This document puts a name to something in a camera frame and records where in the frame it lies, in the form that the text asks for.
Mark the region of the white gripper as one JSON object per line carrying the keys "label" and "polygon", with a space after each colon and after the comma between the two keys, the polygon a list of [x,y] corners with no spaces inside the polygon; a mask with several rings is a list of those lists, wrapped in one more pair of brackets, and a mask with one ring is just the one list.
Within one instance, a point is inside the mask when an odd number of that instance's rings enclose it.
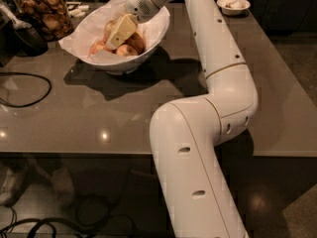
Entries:
{"label": "white gripper", "polygon": [[158,12],[159,7],[152,0],[125,0],[128,14],[121,16],[109,35],[106,46],[116,50],[124,44],[138,29],[138,23],[146,23]]}

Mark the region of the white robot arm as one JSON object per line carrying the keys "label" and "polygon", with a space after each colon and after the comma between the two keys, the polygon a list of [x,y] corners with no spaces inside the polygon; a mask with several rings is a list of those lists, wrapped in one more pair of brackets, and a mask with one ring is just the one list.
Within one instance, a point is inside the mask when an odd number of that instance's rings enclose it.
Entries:
{"label": "white robot arm", "polygon": [[[107,45],[125,40],[129,21],[146,23],[173,0],[125,0]],[[207,92],[161,106],[150,124],[160,187],[176,238],[249,238],[215,154],[246,130],[258,108],[249,67],[214,0],[184,0]]]}

